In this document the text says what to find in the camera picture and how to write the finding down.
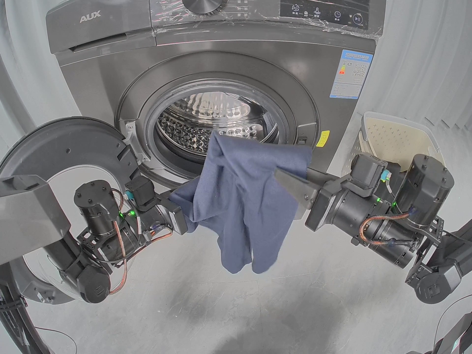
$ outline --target gray floor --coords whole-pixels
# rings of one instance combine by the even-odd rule
[[[353,118],[330,171],[340,172],[360,126]],[[440,215],[457,230],[472,218],[472,133],[433,127],[456,179]],[[407,269],[350,244],[333,226],[313,233],[294,222],[266,273],[231,275],[206,228],[173,236],[134,262],[124,289],[98,305],[30,303],[33,321],[61,329],[79,353],[395,353],[431,350],[441,313],[472,290],[472,276],[443,303],[420,303],[404,284]],[[472,308],[472,298],[444,316],[438,337]],[[67,338],[42,333],[56,353]]]

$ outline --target front-loading washing machine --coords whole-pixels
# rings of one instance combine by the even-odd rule
[[[314,148],[326,170],[381,36],[386,0],[67,0],[50,50],[84,116],[107,122],[140,171],[198,175],[212,130]]]

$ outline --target white curtain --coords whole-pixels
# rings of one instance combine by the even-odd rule
[[[0,93],[0,156],[31,125],[79,115],[46,34],[46,12],[61,1],[0,0],[0,56],[17,95],[12,103]],[[470,17],[472,0],[387,0],[356,111],[472,129]]]

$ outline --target aux logo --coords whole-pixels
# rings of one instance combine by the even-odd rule
[[[100,11],[97,10],[96,12],[93,12],[87,16],[83,15],[82,18],[80,19],[80,23],[84,21],[90,21],[93,20],[95,17],[100,17]]]

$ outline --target control panel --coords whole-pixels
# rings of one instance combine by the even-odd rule
[[[370,0],[280,0],[282,17],[308,18],[368,28]]]
[[[369,35],[381,34],[386,0],[149,1],[153,27],[200,21],[251,20],[318,25]]]

